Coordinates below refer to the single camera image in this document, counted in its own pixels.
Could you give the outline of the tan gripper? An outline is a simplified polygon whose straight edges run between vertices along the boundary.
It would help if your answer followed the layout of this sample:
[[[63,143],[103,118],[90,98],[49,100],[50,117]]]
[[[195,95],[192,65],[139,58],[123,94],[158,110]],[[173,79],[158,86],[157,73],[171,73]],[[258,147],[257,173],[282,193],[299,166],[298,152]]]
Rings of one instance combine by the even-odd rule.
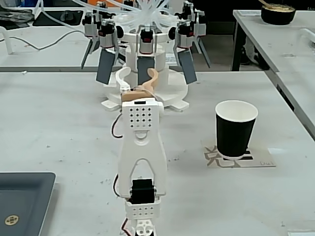
[[[125,81],[125,77],[130,73],[130,67],[123,67],[115,74],[116,84],[120,92],[123,92],[121,95],[121,101],[130,102],[142,98],[153,98],[154,88],[158,84],[159,73],[154,68],[148,68],[147,73],[150,77],[150,80],[144,82],[141,86],[134,88],[132,91],[130,84]]]

